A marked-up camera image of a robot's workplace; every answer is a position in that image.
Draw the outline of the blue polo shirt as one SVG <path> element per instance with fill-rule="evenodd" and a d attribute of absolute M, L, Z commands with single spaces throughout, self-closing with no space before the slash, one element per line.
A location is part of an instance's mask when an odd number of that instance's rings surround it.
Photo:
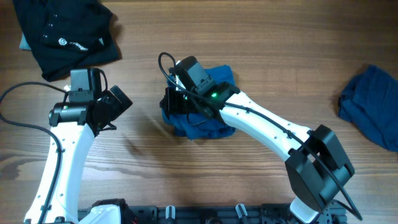
<path fill-rule="evenodd" d="M 235 84 L 233 71 L 229 65 L 206 68 L 206 73 L 212 76 L 217 83 L 228 82 Z M 162 109 L 162 118 L 165 124 L 172 126 L 174 135 L 194 139 L 218 139 L 232 136 L 236 129 L 221 123 L 217 119 L 206 119 L 200 113 L 170 114 Z"/>

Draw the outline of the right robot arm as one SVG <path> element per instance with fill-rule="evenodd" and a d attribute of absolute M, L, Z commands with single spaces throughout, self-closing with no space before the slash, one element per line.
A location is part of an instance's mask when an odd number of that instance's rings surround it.
<path fill-rule="evenodd" d="M 362 218 L 344 188 L 354 175 L 354 167 L 330 128 L 320 125 L 312 130 L 275 115 L 234 84 L 216 81 L 194 56 L 161 72 L 184 105 L 245 132 L 284 161 L 296 195 L 289 210 L 298 221 L 313 222 L 336 201 L 338 193 L 347 201 L 345 209 Z"/>

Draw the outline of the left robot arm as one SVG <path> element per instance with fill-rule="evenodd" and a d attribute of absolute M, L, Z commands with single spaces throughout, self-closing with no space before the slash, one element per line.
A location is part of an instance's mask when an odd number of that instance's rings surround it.
<path fill-rule="evenodd" d="M 74 69 L 67 97 L 49 113 L 50 148 L 44 173 L 24 223 L 78 223 L 78 196 L 88 151 L 132 101 L 108 87 L 99 68 Z"/>

